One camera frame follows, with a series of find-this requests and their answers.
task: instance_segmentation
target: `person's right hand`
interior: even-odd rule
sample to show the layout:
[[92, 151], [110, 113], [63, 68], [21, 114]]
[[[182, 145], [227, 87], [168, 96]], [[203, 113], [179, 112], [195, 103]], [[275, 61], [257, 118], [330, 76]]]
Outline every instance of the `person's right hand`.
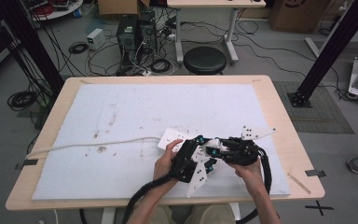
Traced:
[[260, 158], [248, 166], [228, 163], [235, 169], [235, 174], [243, 179], [246, 188], [252, 196], [255, 196], [260, 190], [266, 190], [264, 187], [263, 177], [261, 175]]

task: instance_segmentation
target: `wooden table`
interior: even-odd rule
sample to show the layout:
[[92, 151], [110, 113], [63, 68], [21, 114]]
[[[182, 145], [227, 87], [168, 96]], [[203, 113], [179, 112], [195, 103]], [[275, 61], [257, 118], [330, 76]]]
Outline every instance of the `wooden table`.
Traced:
[[[284, 197], [274, 197], [273, 200], [318, 199], [324, 196], [324, 188], [318, 176], [307, 176], [305, 171], [313, 170], [313, 166], [303, 148], [295, 128], [289, 119], [281, 99], [267, 76], [229, 76], [229, 77], [73, 77], [66, 80], [65, 85], [50, 113], [34, 151], [51, 148], [58, 131], [76, 97], [81, 85], [87, 84], [251, 84], [265, 115], [268, 126], [275, 127], [279, 132], [272, 135], [281, 165], [285, 173], [290, 172], [297, 181], [287, 176], [292, 194]], [[119, 207], [126, 206], [128, 200], [75, 200], [75, 201], [33, 201], [32, 196], [42, 173], [48, 153], [33, 155], [30, 159], [38, 159], [36, 165], [26, 165], [11, 191], [6, 207], [8, 210], [40, 210], [59, 208], [90, 208], [90, 207]], [[237, 202], [251, 201], [252, 198], [238, 198]], [[233, 203], [232, 200], [214, 199], [163, 199], [161, 203]]]
[[239, 8], [245, 7], [265, 7], [266, 3], [264, 1], [256, 2], [254, 0], [168, 0], [167, 4], [169, 7], [176, 8], [176, 36], [175, 36], [175, 48], [176, 48], [176, 61], [178, 63], [183, 62], [183, 51], [182, 51], [182, 42], [181, 42], [181, 31], [180, 31], [180, 22], [181, 15], [180, 9], [183, 7], [222, 7], [232, 8], [231, 16], [229, 18], [230, 25], [227, 31], [227, 34], [224, 36], [224, 42], [227, 46], [230, 62], [231, 64], [239, 61], [237, 52], [234, 49], [234, 46], [231, 42], [231, 37], [234, 32], [235, 22], [238, 16]]

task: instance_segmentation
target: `human hand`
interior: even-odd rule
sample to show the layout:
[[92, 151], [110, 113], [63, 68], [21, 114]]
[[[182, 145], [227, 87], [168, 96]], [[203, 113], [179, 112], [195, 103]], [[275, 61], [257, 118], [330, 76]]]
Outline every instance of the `human hand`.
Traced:
[[235, 174], [243, 179], [246, 188], [252, 196], [255, 196], [260, 190], [266, 190], [264, 187], [263, 177], [261, 175], [260, 158], [248, 166], [228, 163], [235, 169]]
[[[165, 147], [164, 155], [162, 155], [155, 163], [155, 170], [153, 174], [154, 180], [166, 175], [171, 170], [172, 159], [176, 155], [176, 153], [172, 152], [172, 149], [181, 142], [183, 142], [182, 139], [177, 139]], [[151, 189], [149, 192], [161, 198], [168, 193], [177, 182], [177, 179], [173, 179], [164, 185]]]

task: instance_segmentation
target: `computer tower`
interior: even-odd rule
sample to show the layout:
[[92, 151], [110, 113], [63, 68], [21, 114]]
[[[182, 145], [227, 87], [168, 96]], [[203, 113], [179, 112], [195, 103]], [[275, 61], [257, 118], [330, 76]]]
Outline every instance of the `computer tower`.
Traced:
[[144, 10], [139, 18], [141, 26], [141, 33], [144, 44], [144, 52], [152, 54], [157, 52], [157, 39], [156, 39], [156, 18], [154, 10]]
[[117, 41], [123, 65], [138, 65], [142, 60], [142, 34], [137, 15], [123, 15], [117, 28]]

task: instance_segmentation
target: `gray mat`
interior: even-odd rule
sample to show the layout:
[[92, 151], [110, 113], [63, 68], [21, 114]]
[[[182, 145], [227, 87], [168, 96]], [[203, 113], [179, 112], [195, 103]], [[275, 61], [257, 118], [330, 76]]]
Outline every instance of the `gray mat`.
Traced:
[[292, 107], [287, 92], [295, 92], [300, 82], [274, 82], [283, 105], [298, 133], [354, 133], [327, 89], [318, 87], [310, 97], [312, 108]]

